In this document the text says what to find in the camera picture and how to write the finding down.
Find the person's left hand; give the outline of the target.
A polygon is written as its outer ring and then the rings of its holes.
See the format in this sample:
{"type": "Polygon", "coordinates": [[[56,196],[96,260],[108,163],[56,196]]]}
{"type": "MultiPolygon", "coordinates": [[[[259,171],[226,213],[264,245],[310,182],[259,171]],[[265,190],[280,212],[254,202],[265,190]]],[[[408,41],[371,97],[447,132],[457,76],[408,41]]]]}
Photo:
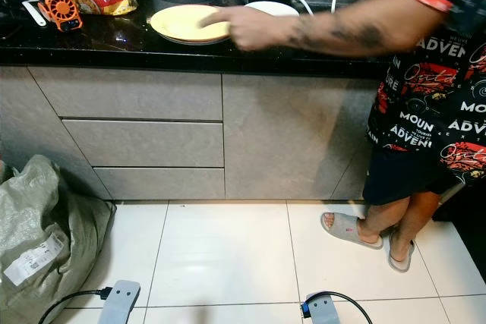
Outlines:
{"type": "Polygon", "coordinates": [[[299,17],[276,17],[249,6],[225,6],[198,22],[200,28],[229,23],[230,39],[242,51],[285,46],[299,17]]]}

